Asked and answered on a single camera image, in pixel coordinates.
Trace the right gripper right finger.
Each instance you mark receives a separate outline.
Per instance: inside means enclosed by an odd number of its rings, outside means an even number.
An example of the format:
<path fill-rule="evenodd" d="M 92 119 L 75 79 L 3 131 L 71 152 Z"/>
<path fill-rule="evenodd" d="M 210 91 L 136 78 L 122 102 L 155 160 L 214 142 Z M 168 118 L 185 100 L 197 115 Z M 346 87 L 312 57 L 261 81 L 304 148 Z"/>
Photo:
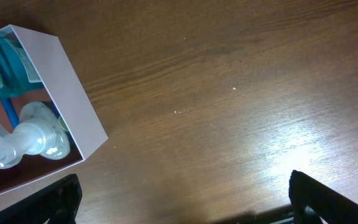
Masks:
<path fill-rule="evenodd" d="M 292 171 L 289 198 L 295 223 L 358 223 L 358 204 L 303 172 Z"/>

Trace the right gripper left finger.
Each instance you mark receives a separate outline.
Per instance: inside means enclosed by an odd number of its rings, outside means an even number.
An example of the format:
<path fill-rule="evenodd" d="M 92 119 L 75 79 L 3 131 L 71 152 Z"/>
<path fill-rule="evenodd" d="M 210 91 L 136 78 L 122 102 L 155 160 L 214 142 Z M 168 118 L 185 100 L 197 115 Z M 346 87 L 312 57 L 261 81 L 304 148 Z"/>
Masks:
<path fill-rule="evenodd" d="M 70 174 L 0 211 L 0 224 L 73 224 L 82 198 L 76 174 Z"/>

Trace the clear pump soap bottle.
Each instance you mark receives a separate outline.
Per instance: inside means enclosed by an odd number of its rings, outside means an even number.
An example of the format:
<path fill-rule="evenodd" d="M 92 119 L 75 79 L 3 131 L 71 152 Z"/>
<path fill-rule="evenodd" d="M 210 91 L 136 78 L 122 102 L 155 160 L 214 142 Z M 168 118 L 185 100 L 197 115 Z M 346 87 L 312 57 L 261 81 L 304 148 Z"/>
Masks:
<path fill-rule="evenodd" d="M 60 160 L 69 155 L 71 135 L 51 102 L 33 101 L 21 109 L 12 133 L 0 124 L 0 169 L 20 163 L 24 155 Z"/>

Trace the blue toothbrush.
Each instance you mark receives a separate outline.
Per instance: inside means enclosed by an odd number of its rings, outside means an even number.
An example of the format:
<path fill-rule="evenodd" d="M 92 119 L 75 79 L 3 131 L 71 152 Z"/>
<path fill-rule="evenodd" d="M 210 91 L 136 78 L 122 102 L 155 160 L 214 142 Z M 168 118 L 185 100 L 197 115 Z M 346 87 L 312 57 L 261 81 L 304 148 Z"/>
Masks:
<path fill-rule="evenodd" d="M 8 120 L 14 129 L 19 124 L 19 118 L 17 116 L 17 113 L 13 107 L 13 104 L 11 102 L 10 98 L 1 98 L 0 102 L 2 104 L 3 109 L 6 112 L 6 115 L 8 117 Z"/>

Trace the blue mouthwash bottle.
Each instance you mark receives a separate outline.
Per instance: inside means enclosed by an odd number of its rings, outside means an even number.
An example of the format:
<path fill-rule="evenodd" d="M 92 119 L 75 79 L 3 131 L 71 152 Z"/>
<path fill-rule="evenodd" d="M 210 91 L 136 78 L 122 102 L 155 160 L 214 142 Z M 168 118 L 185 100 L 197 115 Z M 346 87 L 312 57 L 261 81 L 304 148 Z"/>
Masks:
<path fill-rule="evenodd" d="M 0 98 L 21 96 L 43 87 L 39 74 L 15 33 L 0 33 Z"/>

